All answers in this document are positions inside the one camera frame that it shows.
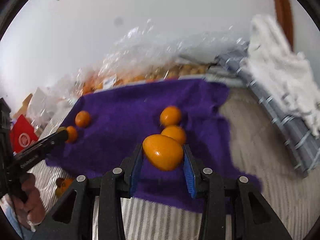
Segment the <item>orange fruit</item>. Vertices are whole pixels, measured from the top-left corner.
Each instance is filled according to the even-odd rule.
[[[56,195],[57,198],[60,198],[62,196],[61,188],[57,187],[56,190],[54,191],[54,194]]]
[[[57,133],[58,133],[58,132],[61,132],[61,131],[63,131],[63,130],[66,130],[66,129],[67,129],[66,127],[60,126],[60,127],[57,129]]]
[[[65,179],[61,183],[61,192],[64,193],[67,190],[67,188],[71,185],[72,182],[73,182],[73,179]]]
[[[92,93],[91,85],[86,82],[83,85],[82,95],[84,96],[84,95],[90,94],[90,93]]]
[[[160,115],[160,123],[164,126],[177,125],[181,121],[181,111],[176,106],[168,106]]]
[[[122,84],[124,84],[123,79],[118,79],[118,80],[115,82],[114,86],[118,86],[118,85],[122,85]]]
[[[64,181],[63,178],[57,178],[57,179],[56,179],[56,185],[57,185],[57,187],[61,187],[61,184],[62,184],[63,181]]]
[[[75,142],[78,138],[78,132],[77,132],[76,128],[74,128],[73,126],[68,126],[67,132],[68,132],[68,140],[66,142],[68,142],[68,143]]]
[[[146,78],[142,75],[140,76],[136,76],[133,78],[132,82],[137,82],[137,81],[141,81],[141,80],[145,80]]]
[[[165,135],[148,136],[143,141],[142,148],[150,163],[161,171],[174,170],[183,159],[181,145]]]
[[[103,83],[100,83],[99,85],[96,85],[94,87],[94,90],[103,89]]]
[[[91,122],[91,117],[87,111],[80,111],[76,115],[76,119],[75,119],[76,126],[85,128],[90,124],[90,122]]]
[[[166,128],[164,128],[161,134],[176,140],[181,145],[184,145],[187,140],[187,135],[185,131],[177,125],[167,126]]]

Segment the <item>white towel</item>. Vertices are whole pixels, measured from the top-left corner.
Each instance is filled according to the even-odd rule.
[[[276,20],[256,15],[251,23],[248,57],[241,66],[249,71],[288,114],[300,116],[319,136],[320,90],[313,79],[310,62],[297,55]]]

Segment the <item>striped fabric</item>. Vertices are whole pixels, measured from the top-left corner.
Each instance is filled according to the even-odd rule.
[[[301,240],[320,215],[320,169],[301,179],[292,169],[286,147],[275,125],[247,89],[231,89],[220,108],[230,122],[230,149],[234,165],[255,174],[263,184],[263,196],[279,216],[293,240]],[[46,137],[61,124],[65,113],[55,117],[42,134]],[[67,177],[60,168],[41,162],[30,170],[37,178],[46,211],[57,201],[55,179]],[[95,202],[93,239],[98,239],[98,205]],[[201,214],[142,199],[122,199],[127,240],[196,240]],[[231,219],[226,216],[226,239],[231,239]]]

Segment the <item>black gripper frame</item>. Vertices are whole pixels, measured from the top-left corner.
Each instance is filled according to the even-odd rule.
[[[135,169],[141,169],[142,145],[123,159],[120,169],[108,171],[103,177],[75,179],[46,215],[32,240],[91,240],[93,208],[99,199],[99,240],[125,240],[121,198],[131,198]]]
[[[214,171],[208,174],[204,170],[206,166],[193,157],[188,145],[184,145],[184,153],[195,175],[196,197],[204,198],[199,240],[225,239],[226,198],[231,206],[233,240],[292,240],[281,220],[250,181],[241,182],[241,177],[223,179]]]
[[[28,196],[21,189],[20,181],[27,178],[27,171],[43,160],[53,147],[64,143],[68,133],[65,130],[53,133],[13,156],[10,111],[4,99],[0,98],[0,198],[9,193],[25,203]]]

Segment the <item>white wall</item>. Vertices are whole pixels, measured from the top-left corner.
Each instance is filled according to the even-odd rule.
[[[102,60],[150,18],[158,30],[182,35],[234,25],[234,36],[248,39],[257,13],[275,15],[273,0],[29,0],[0,41],[0,90],[16,111],[37,86]]]
[[[320,32],[297,0],[290,0],[294,26],[294,50],[303,51],[320,87]]]

